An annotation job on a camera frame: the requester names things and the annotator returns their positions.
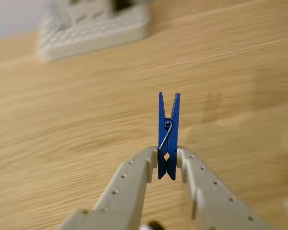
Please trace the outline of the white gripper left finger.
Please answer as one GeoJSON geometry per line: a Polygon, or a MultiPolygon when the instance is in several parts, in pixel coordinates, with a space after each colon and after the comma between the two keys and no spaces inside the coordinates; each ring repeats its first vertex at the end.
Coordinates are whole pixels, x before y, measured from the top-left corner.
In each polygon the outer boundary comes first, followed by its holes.
{"type": "Polygon", "coordinates": [[[138,230],[146,185],[157,167],[157,147],[150,146],[123,162],[94,208],[79,209],[60,230],[138,230]]]}

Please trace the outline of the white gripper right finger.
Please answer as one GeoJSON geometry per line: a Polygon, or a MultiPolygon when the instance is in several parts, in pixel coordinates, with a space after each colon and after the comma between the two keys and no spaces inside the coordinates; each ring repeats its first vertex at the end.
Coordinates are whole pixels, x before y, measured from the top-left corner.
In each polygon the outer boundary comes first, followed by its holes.
{"type": "Polygon", "coordinates": [[[268,230],[211,168],[187,147],[177,150],[177,167],[189,188],[191,218],[198,230],[268,230]]]}

